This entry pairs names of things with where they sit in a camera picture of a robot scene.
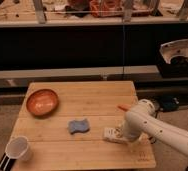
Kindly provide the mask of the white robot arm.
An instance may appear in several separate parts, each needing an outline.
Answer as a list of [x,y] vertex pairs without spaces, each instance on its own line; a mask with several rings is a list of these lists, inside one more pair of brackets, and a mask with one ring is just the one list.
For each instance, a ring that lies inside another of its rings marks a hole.
[[125,112],[122,134],[128,141],[136,141],[144,132],[188,156],[188,131],[154,118],[155,106],[150,100],[141,99],[121,109]]

